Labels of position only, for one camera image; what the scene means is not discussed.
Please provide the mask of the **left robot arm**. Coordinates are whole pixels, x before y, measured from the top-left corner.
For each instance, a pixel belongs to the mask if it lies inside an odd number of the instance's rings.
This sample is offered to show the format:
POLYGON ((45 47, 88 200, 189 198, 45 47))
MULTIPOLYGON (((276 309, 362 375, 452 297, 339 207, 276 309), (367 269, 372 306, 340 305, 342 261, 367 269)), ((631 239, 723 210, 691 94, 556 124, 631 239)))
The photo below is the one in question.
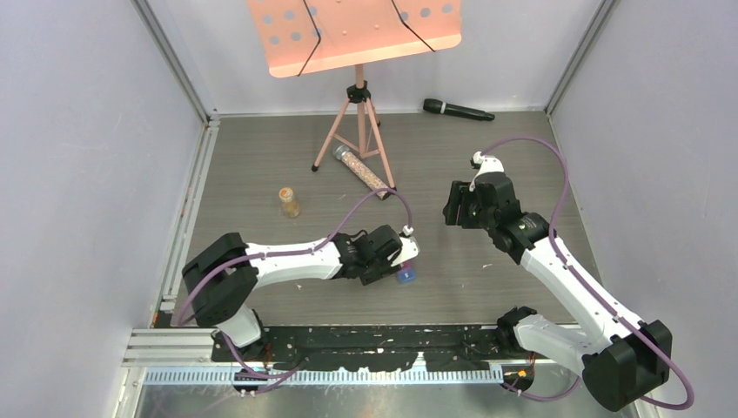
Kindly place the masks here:
POLYGON ((389 225, 279 246, 246 243, 239 233, 227 233, 183 268, 185 304, 198 326, 216 328, 238 354, 255 361, 265 353, 267 339, 246 305, 253 290, 294 280, 357 279, 367 286, 418 255, 416 239, 389 225))

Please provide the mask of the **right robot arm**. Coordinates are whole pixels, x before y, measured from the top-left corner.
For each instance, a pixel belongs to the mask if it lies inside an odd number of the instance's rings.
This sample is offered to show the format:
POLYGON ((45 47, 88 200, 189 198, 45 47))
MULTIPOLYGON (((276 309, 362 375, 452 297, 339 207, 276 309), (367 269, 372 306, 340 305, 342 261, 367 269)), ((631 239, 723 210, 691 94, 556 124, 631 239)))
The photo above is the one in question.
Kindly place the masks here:
POLYGON ((497 346, 508 357, 541 354, 575 373, 605 409, 618 412, 668 382, 673 336, 617 302, 569 253, 547 220, 524 212, 512 180, 487 172, 454 180, 443 208, 446 225, 482 229, 494 246, 537 278, 580 326, 546 320, 530 307, 498 320, 497 346))

